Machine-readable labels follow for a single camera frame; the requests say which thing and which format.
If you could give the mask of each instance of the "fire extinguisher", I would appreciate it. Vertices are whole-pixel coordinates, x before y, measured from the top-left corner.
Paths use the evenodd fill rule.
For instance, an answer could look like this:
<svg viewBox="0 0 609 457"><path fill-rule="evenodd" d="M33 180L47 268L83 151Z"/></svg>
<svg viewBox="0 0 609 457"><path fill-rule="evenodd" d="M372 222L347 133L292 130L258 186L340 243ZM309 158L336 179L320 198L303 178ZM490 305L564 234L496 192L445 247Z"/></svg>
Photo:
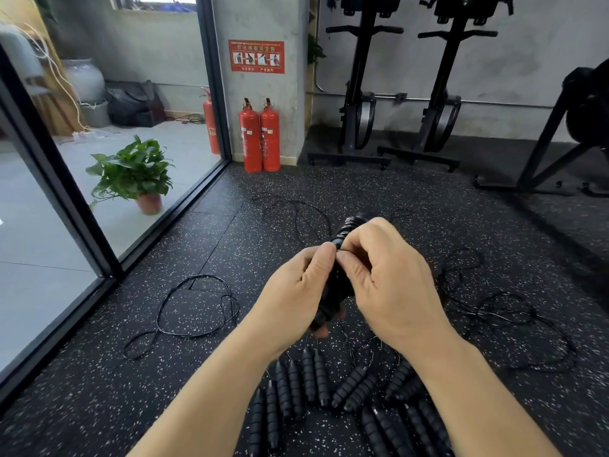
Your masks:
<svg viewBox="0 0 609 457"><path fill-rule="evenodd" d="M260 118L252 109L249 99L245 99L243 110L239 112L241 141L243 142L243 163L248 173L263 169L263 155L260 150Z"/></svg>
<svg viewBox="0 0 609 457"><path fill-rule="evenodd" d="M276 172L281 168L279 160L279 114L273 109L270 99L264 103L260 113L260 125L263 130L263 163L268 172Z"/></svg>
<svg viewBox="0 0 609 457"><path fill-rule="evenodd" d="M214 118L214 106L211 103L211 91L207 86L202 86L205 94L200 96L207 96L207 101L203 103L203 113L205 114L205 123L207 124L207 132L209 133L209 145L211 146L211 153L220 155L220 143L218 142L218 135L216 132L216 119Z"/></svg>

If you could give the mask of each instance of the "concrete wall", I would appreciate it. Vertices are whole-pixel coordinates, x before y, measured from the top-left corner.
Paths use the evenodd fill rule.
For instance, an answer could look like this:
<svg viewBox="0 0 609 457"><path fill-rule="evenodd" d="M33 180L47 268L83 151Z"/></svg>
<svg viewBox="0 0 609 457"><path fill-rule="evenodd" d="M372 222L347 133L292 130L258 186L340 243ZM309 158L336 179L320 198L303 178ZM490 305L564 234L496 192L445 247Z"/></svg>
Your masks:
<svg viewBox="0 0 609 457"><path fill-rule="evenodd" d="M107 80L159 83L167 110L202 112L207 85L196 13L114 10L110 0L50 0L63 58L91 57Z"/></svg>
<svg viewBox="0 0 609 457"><path fill-rule="evenodd" d="M280 114L282 163L295 164L305 141L309 0L213 0L233 153L243 153L237 115L270 98ZM232 72L228 40L283 41L285 75Z"/></svg>
<svg viewBox="0 0 609 457"><path fill-rule="evenodd" d="M609 57L609 0L514 0L508 17L500 5L484 29L497 38L474 37L462 43L449 92L463 99L553 106L564 77L580 66L595 67ZM359 14L346 17L322 2L320 45L327 58L318 61L317 82L328 92L345 92L356 39L348 33L328 35L325 28L359 24ZM402 0L390 19L377 24L404 27L403 35L379 33L370 48L363 90L407 92L430 97L445 41L417 39L418 33L447 30L431 10L416 0ZM339 126L343 98L316 97L313 123ZM379 102L375 129L417 131L426 103L394 107ZM547 109L463 105L457 135L537 139L549 115ZM570 141L564 126L555 140Z"/></svg>

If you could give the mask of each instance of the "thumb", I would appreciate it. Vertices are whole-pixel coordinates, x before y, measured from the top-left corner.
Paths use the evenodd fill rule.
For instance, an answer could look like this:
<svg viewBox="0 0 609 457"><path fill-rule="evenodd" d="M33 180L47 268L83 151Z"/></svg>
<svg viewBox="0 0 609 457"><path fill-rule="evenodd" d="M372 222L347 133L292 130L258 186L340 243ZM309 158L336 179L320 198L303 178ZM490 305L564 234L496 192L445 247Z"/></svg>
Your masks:
<svg viewBox="0 0 609 457"><path fill-rule="evenodd" d="M372 283L370 271L358 257L351 252L341 250L336 254L336 260L351 281L356 296L358 293L366 291L369 288Z"/></svg>
<svg viewBox="0 0 609 457"><path fill-rule="evenodd" d="M326 242L319 246L311 258L309 266L303 273L303 281L320 292L330 276L330 271L336 259L336 246Z"/></svg>

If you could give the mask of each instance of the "white vase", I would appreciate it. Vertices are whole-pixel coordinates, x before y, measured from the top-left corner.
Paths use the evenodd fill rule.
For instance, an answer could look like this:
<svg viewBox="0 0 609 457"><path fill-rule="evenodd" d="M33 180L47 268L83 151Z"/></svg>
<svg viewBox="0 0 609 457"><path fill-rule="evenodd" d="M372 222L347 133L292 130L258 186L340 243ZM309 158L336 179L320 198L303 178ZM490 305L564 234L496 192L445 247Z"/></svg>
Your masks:
<svg viewBox="0 0 609 457"><path fill-rule="evenodd" d="M72 84L80 102L96 104L104 101L103 75L90 59L64 59L62 63L66 78Z"/></svg>

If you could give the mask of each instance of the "red sign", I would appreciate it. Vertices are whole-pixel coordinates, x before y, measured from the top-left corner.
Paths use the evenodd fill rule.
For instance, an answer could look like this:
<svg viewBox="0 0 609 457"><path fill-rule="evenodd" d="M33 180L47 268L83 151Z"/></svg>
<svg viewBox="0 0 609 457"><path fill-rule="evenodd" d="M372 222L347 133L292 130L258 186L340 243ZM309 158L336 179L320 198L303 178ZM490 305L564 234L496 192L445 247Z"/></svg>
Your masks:
<svg viewBox="0 0 609 457"><path fill-rule="evenodd" d="M285 74L282 41L228 40L233 72Z"/></svg>

